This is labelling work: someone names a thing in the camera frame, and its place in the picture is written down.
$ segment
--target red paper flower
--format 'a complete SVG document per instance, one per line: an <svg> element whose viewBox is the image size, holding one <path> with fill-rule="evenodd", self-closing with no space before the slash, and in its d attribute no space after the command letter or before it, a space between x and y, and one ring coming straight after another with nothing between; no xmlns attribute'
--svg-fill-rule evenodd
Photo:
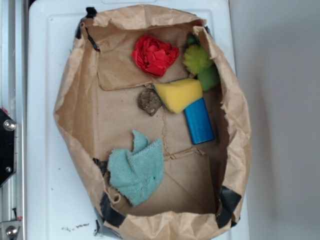
<svg viewBox="0 0 320 240"><path fill-rule="evenodd" d="M179 48L151 36L141 37L132 52L136 65L145 73L162 77L179 56Z"/></svg>

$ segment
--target white plastic tray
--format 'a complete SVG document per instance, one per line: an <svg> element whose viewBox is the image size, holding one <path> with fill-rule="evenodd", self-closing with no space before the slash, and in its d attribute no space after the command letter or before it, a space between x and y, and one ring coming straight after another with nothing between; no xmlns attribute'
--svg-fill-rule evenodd
<svg viewBox="0 0 320 240"><path fill-rule="evenodd" d="M86 7L102 12L141 3L179 9L207 19L213 38L235 69L227 0L37 0L29 10L28 240L113 239L94 236L97 216L54 122L53 112L75 31L86 15ZM216 239L250 239L246 200L239 224Z"/></svg>

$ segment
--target yellow sponge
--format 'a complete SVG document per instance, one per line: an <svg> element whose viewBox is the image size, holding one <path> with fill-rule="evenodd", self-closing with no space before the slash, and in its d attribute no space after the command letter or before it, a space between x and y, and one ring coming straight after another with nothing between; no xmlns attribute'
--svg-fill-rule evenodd
<svg viewBox="0 0 320 240"><path fill-rule="evenodd" d="M153 85L166 108L176 114L203 97L200 81L193 78Z"/></svg>

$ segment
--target gray wall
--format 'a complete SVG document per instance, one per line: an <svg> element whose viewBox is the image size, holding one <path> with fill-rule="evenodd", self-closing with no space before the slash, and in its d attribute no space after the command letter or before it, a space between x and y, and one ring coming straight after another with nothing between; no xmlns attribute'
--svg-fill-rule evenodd
<svg viewBox="0 0 320 240"><path fill-rule="evenodd" d="M251 240L320 239L320 1L230 0Z"/></svg>

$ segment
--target blue foam block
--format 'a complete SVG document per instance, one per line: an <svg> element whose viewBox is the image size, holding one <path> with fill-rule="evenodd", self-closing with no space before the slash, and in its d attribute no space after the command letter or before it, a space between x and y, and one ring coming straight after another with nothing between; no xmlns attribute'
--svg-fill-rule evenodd
<svg viewBox="0 0 320 240"><path fill-rule="evenodd" d="M193 144L215 139L204 98L191 103L184 110Z"/></svg>

